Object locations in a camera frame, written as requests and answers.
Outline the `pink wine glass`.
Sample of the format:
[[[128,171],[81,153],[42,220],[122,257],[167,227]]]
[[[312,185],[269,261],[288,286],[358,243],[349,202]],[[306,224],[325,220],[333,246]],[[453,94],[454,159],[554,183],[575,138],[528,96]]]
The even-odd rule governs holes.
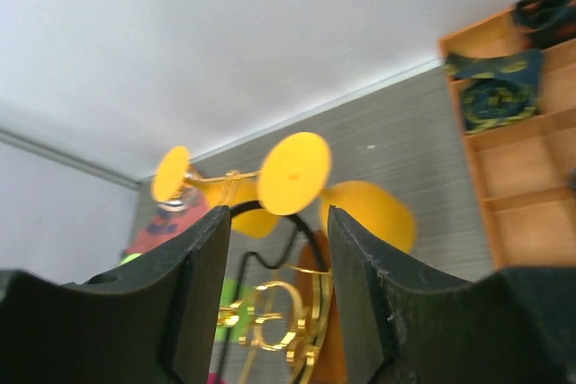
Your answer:
[[[207,384],[226,384],[226,381],[217,373],[210,373],[208,375]]]

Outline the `green wine glass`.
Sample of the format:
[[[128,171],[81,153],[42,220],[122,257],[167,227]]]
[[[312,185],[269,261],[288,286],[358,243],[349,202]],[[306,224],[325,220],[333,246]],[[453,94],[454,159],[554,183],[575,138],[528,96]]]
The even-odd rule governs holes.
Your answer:
[[[242,298],[248,296],[252,289],[247,285],[240,284],[239,299],[233,300],[237,287],[238,282],[236,280],[224,278],[220,295],[219,317],[214,336],[215,342],[223,342],[226,331],[230,330],[230,341],[235,344],[248,328],[248,306],[242,303]]]

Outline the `orange wine glass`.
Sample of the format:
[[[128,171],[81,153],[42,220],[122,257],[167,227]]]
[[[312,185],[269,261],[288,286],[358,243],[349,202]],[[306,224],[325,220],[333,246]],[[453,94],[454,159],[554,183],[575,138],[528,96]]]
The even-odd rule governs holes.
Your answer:
[[[319,221],[328,230],[329,209],[346,211],[382,241],[408,253],[417,234],[407,205],[367,181],[327,186],[332,167],[328,142],[312,132],[294,133],[266,155],[256,181],[257,197],[268,212],[288,216],[319,201]]]
[[[211,209],[226,205],[230,208],[257,201],[255,173],[229,171],[221,177],[204,178],[191,164],[186,147],[172,148],[157,167],[151,184],[153,199],[160,203],[180,200],[186,192],[199,192]],[[247,237],[260,239],[271,234],[279,218],[266,210],[244,210],[232,218],[231,228]]]

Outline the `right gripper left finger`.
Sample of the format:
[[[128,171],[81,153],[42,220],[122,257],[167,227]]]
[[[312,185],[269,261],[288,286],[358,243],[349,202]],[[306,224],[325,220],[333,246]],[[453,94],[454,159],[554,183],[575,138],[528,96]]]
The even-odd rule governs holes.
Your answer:
[[[217,207],[82,284],[2,271],[2,382],[206,382],[229,242]]]

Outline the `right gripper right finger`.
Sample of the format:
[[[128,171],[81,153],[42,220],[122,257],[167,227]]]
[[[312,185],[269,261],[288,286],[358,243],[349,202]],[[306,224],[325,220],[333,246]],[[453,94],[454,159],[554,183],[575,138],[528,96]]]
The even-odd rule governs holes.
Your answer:
[[[478,281],[441,272],[328,215],[352,383],[572,383],[575,271],[509,267]]]

